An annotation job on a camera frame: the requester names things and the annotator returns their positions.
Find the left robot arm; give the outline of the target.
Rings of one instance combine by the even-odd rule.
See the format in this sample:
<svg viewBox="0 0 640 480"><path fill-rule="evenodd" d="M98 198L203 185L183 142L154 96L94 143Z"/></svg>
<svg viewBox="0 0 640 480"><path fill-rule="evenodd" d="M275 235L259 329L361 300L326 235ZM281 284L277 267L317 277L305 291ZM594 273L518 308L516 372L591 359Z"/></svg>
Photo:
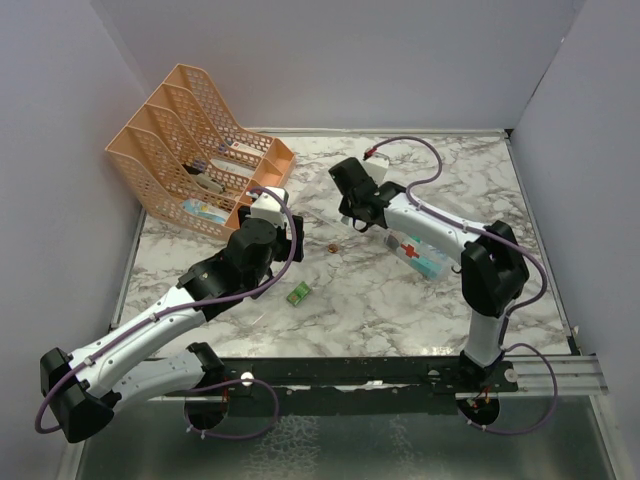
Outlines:
<svg viewBox="0 0 640 480"><path fill-rule="evenodd" d="M304 220L281 214L278 222L247 214L227 245L191 266L176 286L123 327L66 353L54 348L40 359L44 397L35 419L40 434L60 431L71 443L103 430L117 411L169 393L228 393L252 387L249 376L234 378L206 342L164 360L150 356L178 336L213 320L247 298L256 299L281 278L271 265L289 267L304 257ZM57 424L45 427L43 411Z"/></svg>

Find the clear plastic tray insert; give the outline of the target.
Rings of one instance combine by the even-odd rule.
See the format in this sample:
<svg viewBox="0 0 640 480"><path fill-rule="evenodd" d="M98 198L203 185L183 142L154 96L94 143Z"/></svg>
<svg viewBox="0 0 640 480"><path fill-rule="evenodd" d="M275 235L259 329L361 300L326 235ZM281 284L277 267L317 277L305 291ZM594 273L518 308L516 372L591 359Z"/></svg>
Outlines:
<svg viewBox="0 0 640 480"><path fill-rule="evenodd" d="M342 195L324 168L311 176L297 194L293 207L296 212L305 213L322 220L329 225L346 230L349 219L339 212Z"/></svg>

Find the brown medicine bottle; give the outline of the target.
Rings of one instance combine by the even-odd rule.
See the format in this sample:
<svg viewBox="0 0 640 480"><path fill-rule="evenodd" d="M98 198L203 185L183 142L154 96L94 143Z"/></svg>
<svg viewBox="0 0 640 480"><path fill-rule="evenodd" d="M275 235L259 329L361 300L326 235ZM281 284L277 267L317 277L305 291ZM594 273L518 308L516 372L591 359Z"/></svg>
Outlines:
<svg viewBox="0 0 640 480"><path fill-rule="evenodd" d="M398 239L390 234L384 240L385 246L393 253L396 253L398 248L400 247L400 242Z"/></svg>

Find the green small medicine box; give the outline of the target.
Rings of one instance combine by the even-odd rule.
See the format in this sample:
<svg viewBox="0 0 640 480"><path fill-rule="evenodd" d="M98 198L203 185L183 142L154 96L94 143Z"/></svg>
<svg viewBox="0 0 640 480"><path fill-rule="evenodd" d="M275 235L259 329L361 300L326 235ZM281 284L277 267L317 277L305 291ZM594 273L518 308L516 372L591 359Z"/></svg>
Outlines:
<svg viewBox="0 0 640 480"><path fill-rule="evenodd" d="M299 305L310 293L312 289L306 282L300 282L286 297L292 306Z"/></svg>

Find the teal bandage packet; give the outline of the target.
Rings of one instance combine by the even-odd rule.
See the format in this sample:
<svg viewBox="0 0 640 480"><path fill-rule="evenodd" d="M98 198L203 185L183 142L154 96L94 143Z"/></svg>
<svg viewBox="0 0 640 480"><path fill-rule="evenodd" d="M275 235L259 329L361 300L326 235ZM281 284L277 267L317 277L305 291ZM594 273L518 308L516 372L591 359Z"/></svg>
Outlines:
<svg viewBox="0 0 640 480"><path fill-rule="evenodd" d="M436 279L444 275L451 266L446 255L422 255L415 260L417 269L427 278Z"/></svg>

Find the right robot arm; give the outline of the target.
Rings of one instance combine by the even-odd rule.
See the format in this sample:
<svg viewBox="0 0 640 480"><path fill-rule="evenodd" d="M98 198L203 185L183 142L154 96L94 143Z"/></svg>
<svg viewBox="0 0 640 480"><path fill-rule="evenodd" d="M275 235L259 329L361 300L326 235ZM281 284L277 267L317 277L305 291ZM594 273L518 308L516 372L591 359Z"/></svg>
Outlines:
<svg viewBox="0 0 640 480"><path fill-rule="evenodd" d="M455 261L461 269L462 295L471 308L469 336L459 367L461 383L481 391L496 376L503 355L507 308L529 280L523 250L511 227L467 221L419 202L395 182L377 184L364 163L347 158L329 169L342 199L339 212L373 225L416 237Z"/></svg>

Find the clear first aid box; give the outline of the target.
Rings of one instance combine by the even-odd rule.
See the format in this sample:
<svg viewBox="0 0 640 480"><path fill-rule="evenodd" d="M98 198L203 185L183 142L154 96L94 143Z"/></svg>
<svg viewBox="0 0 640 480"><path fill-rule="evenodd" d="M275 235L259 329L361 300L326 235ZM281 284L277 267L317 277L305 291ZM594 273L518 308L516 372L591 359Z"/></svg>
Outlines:
<svg viewBox="0 0 640 480"><path fill-rule="evenodd" d="M420 273L421 275L423 275L418 269L417 269L417 264L415 262L415 260L419 257L421 257L422 255L436 255L436 254L440 254L440 255L446 255L444 252L440 251L439 249L433 247L432 245L422 242L419 238L417 237L413 237L413 236L408 236L406 234L400 233L400 232L395 232L395 231L391 231L389 233L386 234L385 238L388 235L394 235L398 241L400 242L400 247L398 248L396 253L391 252L387 247L387 249L393 253L396 257L398 257L401 261L403 261L405 264L407 264L409 267L411 267L413 270L415 270L416 272ZM436 278L436 279L429 279L427 277L424 277L428 280L431 281L439 281L444 279L448 274L453 272L453 267L454 267L454 261L447 256L450 261L451 261L451 266L449 268L449 270L442 276Z"/></svg>

